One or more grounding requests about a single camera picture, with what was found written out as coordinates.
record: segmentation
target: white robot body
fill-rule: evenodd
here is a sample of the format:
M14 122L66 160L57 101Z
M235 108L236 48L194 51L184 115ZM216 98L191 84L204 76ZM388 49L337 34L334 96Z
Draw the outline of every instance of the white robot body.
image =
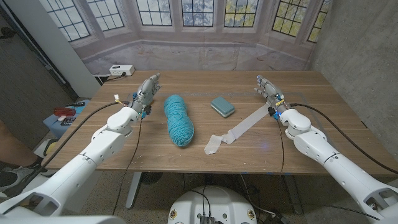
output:
M203 187L193 190L203 193ZM221 221L224 224L257 223L252 205L235 191L226 187L210 185L206 186L204 194L209 200L211 217L214 218L214 221ZM200 217L203 216L203 200L205 216L209 217L209 206L206 198L202 198L201 194L189 191L172 205L168 224L199 224Z

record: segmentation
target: electrical outlet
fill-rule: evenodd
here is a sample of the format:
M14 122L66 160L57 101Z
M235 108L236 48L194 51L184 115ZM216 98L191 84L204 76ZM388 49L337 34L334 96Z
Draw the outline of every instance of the electrical outlet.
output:
M121 76L123 72L126 72L126 75L132 75L135 69L132 65L112 65L109 71L111 72L111 75Z

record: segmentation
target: white cloth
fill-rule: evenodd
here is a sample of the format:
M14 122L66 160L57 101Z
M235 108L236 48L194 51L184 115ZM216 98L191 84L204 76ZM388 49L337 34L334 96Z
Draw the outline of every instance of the white cloth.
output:
M249 128L261 120L261 118L268 114L268 107L268 104L260 107L253 114L250 114L250 116L236 125L233 129L230 129L227 134L222 136L212 135L205 147L205 153L207 155L216 153L222 141L226 144L231 144L237 140L243 133L245 133Z

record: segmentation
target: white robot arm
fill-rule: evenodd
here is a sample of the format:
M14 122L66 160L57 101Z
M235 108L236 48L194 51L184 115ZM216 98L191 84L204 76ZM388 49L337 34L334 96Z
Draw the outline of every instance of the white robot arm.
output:
M102 162L118 153L155 93L161 88L160 74L151 76L139 87L137 96L97 130L90 144L41 186L0 204L0 218L52 217L60 215L70 198ZM29 204L30 209L22 205Z
M372 223L396 223L398 218L398 189L376 180L354 162L331 146L325 134L311 126L310 120L285 102L282 92L270 81L258 76L260 89L255 90L267 98L274 117L284 126L285 133L304 155L321 164L330 175L354 198L361 209L376 219Z

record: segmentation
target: yarn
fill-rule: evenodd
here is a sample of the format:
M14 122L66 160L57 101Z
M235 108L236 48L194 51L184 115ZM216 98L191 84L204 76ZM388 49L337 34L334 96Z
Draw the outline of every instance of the yarn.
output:
M164 113L167 117L167 130L174 144L186 146L193 137L193 124L187 115L187 106L178 95L172 95L164 101Z

